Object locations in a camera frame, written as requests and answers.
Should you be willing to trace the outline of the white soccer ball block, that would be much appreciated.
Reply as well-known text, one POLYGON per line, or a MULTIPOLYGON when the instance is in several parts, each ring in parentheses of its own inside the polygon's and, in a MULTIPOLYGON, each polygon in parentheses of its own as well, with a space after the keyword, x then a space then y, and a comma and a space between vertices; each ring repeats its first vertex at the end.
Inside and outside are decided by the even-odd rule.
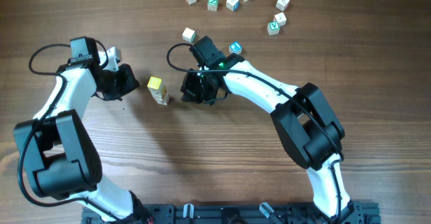
POLYGON ((152 90, 152 95, 156 101, 165 101, 169 98, 165 88, 152 90))

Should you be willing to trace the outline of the blue C block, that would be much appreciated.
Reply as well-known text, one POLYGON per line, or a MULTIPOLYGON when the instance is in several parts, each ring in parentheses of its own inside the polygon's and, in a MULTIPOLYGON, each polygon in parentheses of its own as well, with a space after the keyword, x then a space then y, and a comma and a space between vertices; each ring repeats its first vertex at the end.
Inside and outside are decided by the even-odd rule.
POLYGON ((231 43, 229 46, 229 52, 234 54, 241 54, 242 52, 242 46, 238 41, 235 41, 231 43))

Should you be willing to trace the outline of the green V block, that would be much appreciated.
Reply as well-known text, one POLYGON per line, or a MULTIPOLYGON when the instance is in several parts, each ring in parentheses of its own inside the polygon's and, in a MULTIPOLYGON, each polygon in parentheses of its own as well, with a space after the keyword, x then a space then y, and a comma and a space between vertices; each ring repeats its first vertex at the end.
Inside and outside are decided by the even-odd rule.
POLYGON ((270 36, 279 34, 280 26, 276 21, 269 22, 267 25, 267 31, 270 36))

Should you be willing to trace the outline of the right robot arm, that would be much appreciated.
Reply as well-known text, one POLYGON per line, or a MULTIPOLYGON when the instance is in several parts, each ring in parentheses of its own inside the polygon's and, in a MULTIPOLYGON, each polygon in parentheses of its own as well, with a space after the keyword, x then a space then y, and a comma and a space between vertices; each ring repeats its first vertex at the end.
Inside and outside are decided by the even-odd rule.
POLYGON ((306 170, 315 207, 330 223, 345 221, 352 213, 340 170, 345 131, 322 91, 312 83, 282 83, 238 54, 226 56, 207 36, 187 46, 198 68, 185 70, 182 101, 212 105, 222 89, 264 109, 285 152, 306 170))

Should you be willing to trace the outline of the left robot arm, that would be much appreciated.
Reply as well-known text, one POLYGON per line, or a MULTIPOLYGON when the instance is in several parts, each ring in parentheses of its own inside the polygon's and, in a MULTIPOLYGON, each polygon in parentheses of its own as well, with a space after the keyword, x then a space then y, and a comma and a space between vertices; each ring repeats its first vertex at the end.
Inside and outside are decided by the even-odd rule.
POLYGON ((154 218, 136 195, 102 173, 82 123, 90 98, 121 100, 139 87, 131 67, 120 64, 115 50, 99 51, 101 45, 86 36, 72 39, 71 58, 51 74, 56 86, 48 101, 33 119, 16 124, 18 186, 40 207, 78 202, 105 223, 151 223, 154 218))

